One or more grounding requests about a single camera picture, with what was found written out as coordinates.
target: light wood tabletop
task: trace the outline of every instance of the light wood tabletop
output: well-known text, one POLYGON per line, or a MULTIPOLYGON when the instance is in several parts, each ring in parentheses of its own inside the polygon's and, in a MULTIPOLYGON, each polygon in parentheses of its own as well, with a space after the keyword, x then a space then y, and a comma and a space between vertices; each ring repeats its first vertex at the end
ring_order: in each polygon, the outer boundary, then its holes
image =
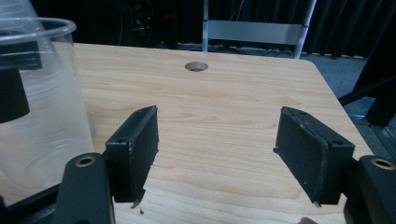
MULTIPOLYGON (((273 152, 280 108, 316 117, 370 149, 318 69, 304 60, 76 44, 94 147, 137 109, 158 106, 159 153, 139 208, 115 204, 117 223, 345 223, 343 207, 315 207, 273 152), (192 72, 186 63, 208 68, 192 72)), ((0 175, 8 204, 23 198, 0 175)))

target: stacked plastic cups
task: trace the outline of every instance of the stacked plastic cups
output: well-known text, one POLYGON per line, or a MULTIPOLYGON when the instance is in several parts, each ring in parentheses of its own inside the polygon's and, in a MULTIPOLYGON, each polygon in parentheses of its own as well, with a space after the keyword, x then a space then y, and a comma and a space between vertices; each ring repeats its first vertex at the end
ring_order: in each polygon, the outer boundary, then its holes
POLYGON ((25 0, 0 8, 0 171, 29 195, 60 183, 69 160, 93 151, 76 25, 32 17, 25 0))

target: gray carpet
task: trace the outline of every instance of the gray carpet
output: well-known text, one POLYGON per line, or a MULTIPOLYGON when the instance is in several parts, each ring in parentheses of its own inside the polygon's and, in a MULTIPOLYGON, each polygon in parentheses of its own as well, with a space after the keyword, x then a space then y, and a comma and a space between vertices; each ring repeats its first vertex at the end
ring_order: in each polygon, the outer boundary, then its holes
MULTIPOLYGON (((166 49, 165 45, 157 48, 166 49)), ((201 45, 179 45, 178 49, 201 51, 201 45)), ((266 57, 292 58, 289 51, 264 50, 264 49, 235 49, 209 47, 211 52, 246 54, 266 57)), ((341 57, 321 56, 316 54, 302 54, 300 59, 314 63, 337 98, 350 93, 366 64, 367 60, 360 57, 341 57)), ((369 148, 376 156, 396 161, 396 117, 386 128, 372 127, 364 118, 364 115, 373 104, 374 99, 363 97, 344 107, 353 123, 361 133, 369 148)))

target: wood grain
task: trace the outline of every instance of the wood grain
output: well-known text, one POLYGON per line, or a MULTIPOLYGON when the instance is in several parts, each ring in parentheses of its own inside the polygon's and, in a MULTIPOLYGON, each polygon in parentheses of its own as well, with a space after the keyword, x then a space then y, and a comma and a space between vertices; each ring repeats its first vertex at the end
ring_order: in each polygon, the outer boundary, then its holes
MULTIPOLYGON (((76 44, 80 83, 105 141, 135 110, 159 108, 160 152, 144 215, 115 204, 117 223, 344 223, 343 202, 316 208, 272 151, 280 108, 310 113, 370 154, 318 69, 303 60, 76 44), (190 62, 208 69, 191 72, 190 62)), ((22 198, 0 176, 8 203, 22 198)))

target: cup rim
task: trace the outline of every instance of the cup rim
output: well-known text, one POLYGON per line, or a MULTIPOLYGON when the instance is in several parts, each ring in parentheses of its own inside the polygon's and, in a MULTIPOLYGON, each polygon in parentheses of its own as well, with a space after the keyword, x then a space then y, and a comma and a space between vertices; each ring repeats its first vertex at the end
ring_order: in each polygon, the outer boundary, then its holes
POLYGON ((72 33, 76 30, 76 24, 73 21, 58 19, 58 18, 44 18, 44 17, 26 17, 26 18, 1 18, 0 24, 6 21, 52 21, 58 22, 62 26, 54 28, 54 29, 40 29, 37 32, 29 33, 29 34, 20 34, 20 35, 5 35, 0 36, 0 46, 5 44, 16 44, 16 43, 24 43, 29 41, 37 40, 38 38, 51 38, 58 35, 66 35, 72 33))

